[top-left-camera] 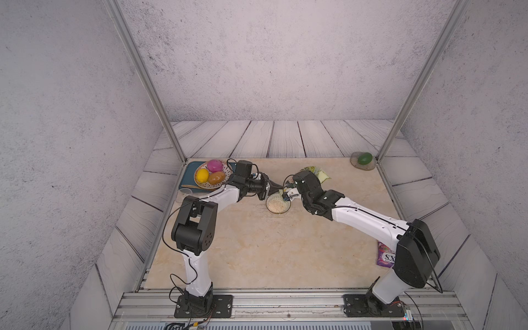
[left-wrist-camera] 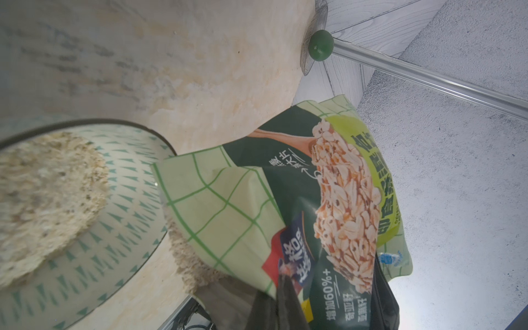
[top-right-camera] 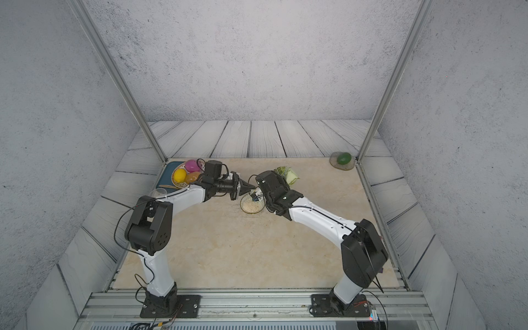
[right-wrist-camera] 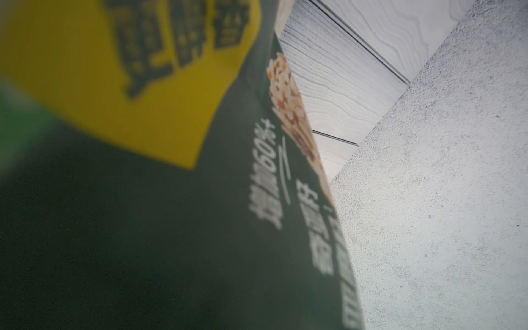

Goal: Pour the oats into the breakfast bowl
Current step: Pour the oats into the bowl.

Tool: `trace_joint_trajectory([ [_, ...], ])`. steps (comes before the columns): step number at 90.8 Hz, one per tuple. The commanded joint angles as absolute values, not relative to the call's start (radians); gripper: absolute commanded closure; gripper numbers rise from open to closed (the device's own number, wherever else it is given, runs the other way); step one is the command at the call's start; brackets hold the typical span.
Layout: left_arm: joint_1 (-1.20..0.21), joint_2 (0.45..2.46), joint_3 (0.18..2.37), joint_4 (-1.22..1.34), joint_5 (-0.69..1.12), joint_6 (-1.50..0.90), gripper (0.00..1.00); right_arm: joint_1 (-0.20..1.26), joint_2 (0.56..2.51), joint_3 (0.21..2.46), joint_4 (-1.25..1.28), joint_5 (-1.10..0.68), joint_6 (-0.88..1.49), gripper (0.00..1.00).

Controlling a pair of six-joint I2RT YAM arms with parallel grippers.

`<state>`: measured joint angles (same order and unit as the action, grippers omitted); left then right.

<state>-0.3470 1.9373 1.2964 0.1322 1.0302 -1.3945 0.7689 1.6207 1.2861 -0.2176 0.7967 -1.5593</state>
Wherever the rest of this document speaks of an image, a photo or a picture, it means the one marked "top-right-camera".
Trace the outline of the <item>green oats bag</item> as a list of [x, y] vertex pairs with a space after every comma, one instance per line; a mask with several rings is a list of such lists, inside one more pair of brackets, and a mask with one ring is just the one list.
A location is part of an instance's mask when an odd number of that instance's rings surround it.
[[282, 176], [289, 186], [295, 184], [299, 179], [298, 175], [288, 166], [279, 166], [274, 171]]

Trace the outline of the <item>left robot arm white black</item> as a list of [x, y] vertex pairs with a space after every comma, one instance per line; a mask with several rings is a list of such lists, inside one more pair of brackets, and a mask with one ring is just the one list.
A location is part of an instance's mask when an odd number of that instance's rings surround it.
[[177, 303], [177, 283], [170, 273], [166, 246], [172, 233], [173, 217], [187, 208], [202, 204], [214, 197], [228, 195], [231, 200], [250, 193], [257, 187], [242, 180], [238, 173], [227, 170], [217, 160], [200, 166], [197, 179], [186, 188], [159, 197], [142, 196], [128, 210], [131, 214], [124, 238], [129, 247], [123, 250], [139, 256], [144, 270], [140, 289], [146, 298], [144, 308], [173, 309]]

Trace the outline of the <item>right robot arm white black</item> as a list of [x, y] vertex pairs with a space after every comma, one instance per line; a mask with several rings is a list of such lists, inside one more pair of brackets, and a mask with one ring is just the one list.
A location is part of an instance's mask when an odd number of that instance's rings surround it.
[[354, 222], [316, 206], [275, 171], [257, 175], [256, 183], [271, 213], [312, 229], [339, 248], [343, 275], [329, 297], [336, 309], [348, 308], [389, 260], [376, 227], [367, 219]]

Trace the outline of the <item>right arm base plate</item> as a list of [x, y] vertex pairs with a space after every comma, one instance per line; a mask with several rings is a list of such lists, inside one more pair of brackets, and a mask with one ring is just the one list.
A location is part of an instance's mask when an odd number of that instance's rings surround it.
[[311, 295], [309, 313], [313, 317], [370, 318], [371, 308], [364, 294], [358, 294], [350, 303], [340, 301], [333, 292]]

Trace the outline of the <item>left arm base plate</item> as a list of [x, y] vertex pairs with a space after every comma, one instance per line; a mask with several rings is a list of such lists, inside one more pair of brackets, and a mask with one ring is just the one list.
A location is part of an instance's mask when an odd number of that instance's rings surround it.
[[172, 295], [145, 298], [140, 318], [196, 318], [202, 297], [200, 295]]

